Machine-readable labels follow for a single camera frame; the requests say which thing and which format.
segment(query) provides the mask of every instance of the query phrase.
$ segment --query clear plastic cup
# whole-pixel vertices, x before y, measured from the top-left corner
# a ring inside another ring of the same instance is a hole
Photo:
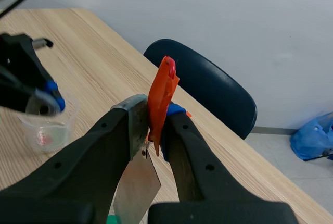
[[[60,91],[65,100],[65,109],[55,117],[19,115],[27,142],[38,151],[55,151],[68,145],[74,132],[79,111],[76,98]]]

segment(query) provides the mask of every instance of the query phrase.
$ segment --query orange plastic piece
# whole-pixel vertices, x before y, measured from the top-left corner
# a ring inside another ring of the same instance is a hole
[[[178,83],[175,61],[171,57],[165,56],[152,82],[147,104],[150,128],[148,140],[154,142],[157,156],[168,106]]]

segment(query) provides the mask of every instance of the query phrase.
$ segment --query screw hole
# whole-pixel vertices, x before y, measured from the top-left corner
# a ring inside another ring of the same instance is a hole
[[[57,168],[60,168],[61,167],[61,163],[55,163],[54,164],[54,167],[57,169]]]
[[[208,165],[206,166],[206,170],[213,171],[213,170],[214,170],[214,166],[211,165],[211,164],[208,164]]]

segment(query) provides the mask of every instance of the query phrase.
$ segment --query chair backrest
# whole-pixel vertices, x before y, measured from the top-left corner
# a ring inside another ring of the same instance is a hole
[[[179,86],[245,139],[257,119],[249,93],[222,69],[189,47],[170,39],[152,43],[144,53],[159,67],[164,56],[176,62]]]

